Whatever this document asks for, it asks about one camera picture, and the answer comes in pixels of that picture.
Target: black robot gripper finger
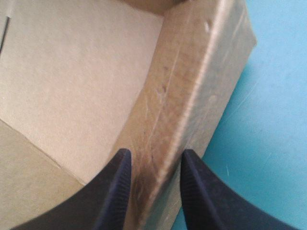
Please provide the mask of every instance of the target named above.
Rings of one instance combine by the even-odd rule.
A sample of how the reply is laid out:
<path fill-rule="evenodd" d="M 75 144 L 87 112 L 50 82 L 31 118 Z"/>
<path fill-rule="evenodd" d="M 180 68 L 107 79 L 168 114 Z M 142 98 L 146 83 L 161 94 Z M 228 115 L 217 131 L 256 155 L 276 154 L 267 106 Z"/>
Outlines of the black robot gripper finger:
<path fill-rule="evenodd" d="M 182 155 L 180 192 L 188 230 L 294 230 L 224 184 L 193 150 Z"/>
<path fill-rule="evenodd" d="M 122 230 L 130 183 L 131 153 L 120 149 L 83 189 L 12 230 Z"/>

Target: blue table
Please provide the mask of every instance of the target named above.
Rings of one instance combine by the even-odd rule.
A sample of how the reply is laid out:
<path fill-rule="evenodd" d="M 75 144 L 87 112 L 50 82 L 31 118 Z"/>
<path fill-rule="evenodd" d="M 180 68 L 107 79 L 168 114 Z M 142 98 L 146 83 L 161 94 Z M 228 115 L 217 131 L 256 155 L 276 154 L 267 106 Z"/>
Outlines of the blue table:
<path fill-rule="evenodd" d="M 307 229 L 307 0 L 247 0 L 258 45 L 204 161 L 271 215 Z M 172 230 L 185 230 L 182 211 Z"/>

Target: cardboard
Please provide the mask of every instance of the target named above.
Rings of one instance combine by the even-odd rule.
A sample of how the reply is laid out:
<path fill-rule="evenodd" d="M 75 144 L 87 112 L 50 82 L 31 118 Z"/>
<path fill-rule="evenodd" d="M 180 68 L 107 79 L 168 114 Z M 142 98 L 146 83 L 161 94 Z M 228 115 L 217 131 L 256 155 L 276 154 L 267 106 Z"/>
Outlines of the cardboard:
<path fill-rule="evenodd" d="M 162 21 L 114 0 L 18 0 L 0 58 L 0 119 L 89 182 L 143 87 Z"/>
<path fill-rule="evenodd" d="M 0 57 L 0 119 L 64 175 L 132 151 L 126 230 L 171 228 L 180 155 L 204 153 L 256 43 L 244 0 L 177 2 L 19 0 Z"/>
<path fill-rule="evenodd" d="M 132 7 L 155 14 L 164 15 L 165 11 L 184 0 L 121 0 Z"/>

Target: cardboard wall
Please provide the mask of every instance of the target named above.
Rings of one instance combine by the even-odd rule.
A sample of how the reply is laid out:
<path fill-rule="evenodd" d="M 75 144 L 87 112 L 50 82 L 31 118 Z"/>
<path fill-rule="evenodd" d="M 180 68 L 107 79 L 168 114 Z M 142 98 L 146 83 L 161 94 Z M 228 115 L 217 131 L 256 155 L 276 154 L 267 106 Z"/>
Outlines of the cardboard wall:
<path fill-rule="evenodd" d="M 0 119 L 88 182 L 143 87 L 162 21 L 116 0 L 16 1 L 0 57 Z"/>

